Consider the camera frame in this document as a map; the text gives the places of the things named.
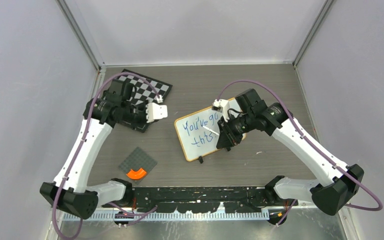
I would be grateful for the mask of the blue capped whiteboard marker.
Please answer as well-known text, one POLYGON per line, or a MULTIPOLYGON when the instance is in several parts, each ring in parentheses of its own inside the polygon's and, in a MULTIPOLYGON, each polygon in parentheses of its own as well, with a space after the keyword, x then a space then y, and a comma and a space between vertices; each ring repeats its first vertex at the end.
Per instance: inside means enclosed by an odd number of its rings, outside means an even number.
POLYGON ((214 130, 212 130, 212 129, 210 129, 210 128, 206 127, 206 126, 203 126, 203 128, 204 128, 205 130, 208 130, 208 131, 210 131, 211 133, 213 133, 213 134, 215 134, 215 135, 217 135, 217 136, 219 136, 219 135, 220 135, 218 132, 216 132, 216 131, 214 131, 214 130))

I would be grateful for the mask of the black white chessboard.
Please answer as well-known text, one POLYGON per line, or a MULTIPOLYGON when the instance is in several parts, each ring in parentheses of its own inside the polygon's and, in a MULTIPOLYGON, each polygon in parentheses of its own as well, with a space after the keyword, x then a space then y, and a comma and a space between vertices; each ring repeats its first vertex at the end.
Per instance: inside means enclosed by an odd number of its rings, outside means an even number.
POLYGON ((115 110, 115 106, 104 99, 104 91, 107 90, 113 80, 130 80, 132 84, 137 87, 137 92, 134 96, 134 103, 139 105, 145 103, 156 103, 164 105, 165 97, 172 89, 172 85, 162 82, 160 80, 138 74, 133 71, 124 70, 112 77, 108 78, 98 89, 96 95, 87 103, 84 116, 84 130, 88 131, 90 128, 102 129, 105 125, 108 128, 114 128, 116 124, 123 125, 132 130, 144 133, 148 126, 154 122, 146 123, 138 126, 131 126, 127 122, 116 123, 111 116, 112 110, 115 110))

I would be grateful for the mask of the yellow framed whiteboard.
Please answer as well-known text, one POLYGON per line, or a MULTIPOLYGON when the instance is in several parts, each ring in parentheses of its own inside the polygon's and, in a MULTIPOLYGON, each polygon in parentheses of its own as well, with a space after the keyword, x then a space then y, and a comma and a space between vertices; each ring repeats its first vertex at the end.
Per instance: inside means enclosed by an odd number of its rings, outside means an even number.
POLYGON ((209 106, 174 121, 174 128, 184 157, 188 162, 219 150, 216 148, 219 135, 204 129, 203 126, 220 133, 218 121, 221 118, 222 114, 212 110, 212 107, 209 106))

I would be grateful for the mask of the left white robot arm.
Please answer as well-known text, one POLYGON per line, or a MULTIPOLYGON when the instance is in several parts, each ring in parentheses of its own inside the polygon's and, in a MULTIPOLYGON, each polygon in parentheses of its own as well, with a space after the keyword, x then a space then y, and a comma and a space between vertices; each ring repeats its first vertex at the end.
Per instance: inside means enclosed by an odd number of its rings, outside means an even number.
POLYGON ((43 182, 39 189, 53 209, 82 220, 90 218, 100 206, 117 203, 128 207, 134 199, 132 184, 126 180, 112 178, 106 183, 88 185, 98 153, 115 125, 147 121, 145 104, 131 102, 136 92, 134 84, 117 80, 116 85, 86 104, 78 137, 66 162, 53 181, 43 182))

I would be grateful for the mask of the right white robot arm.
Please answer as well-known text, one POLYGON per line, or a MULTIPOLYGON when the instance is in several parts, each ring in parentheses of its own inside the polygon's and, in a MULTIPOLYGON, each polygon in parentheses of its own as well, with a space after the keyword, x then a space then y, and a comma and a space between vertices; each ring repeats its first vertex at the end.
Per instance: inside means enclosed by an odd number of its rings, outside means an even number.
POLYGON ((241 143, 243 135, 258 130, 273 137, 291 150, 314 174, 315 179, 291 179, 278 175, 265 185, 265 198, 271 205, 296 199, 314 203, 323 213, 334 216, 356 195, 365 174, 358 165, 337 159, 309 135, 279 102, 266 105, 255 89, 249 88, 235 97, 240 108, 231 114, 230 102, 215 99, 212 109, 221 113, 217 122, 217 149, 241 143))

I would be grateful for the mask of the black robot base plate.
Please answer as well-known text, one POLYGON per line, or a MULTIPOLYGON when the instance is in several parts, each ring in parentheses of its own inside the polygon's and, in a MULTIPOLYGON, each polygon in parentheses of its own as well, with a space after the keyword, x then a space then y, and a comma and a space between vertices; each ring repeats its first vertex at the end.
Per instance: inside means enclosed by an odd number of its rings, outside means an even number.
POLYGON ((121 200, 113 201, 121 208, 134 207, 140 213, 156 207, 157 213, 214 213, 222 207, 228 214, 257 213, 265 207, 285 210, 292 199, 280 199, 264 187, 131 187, 121 200))

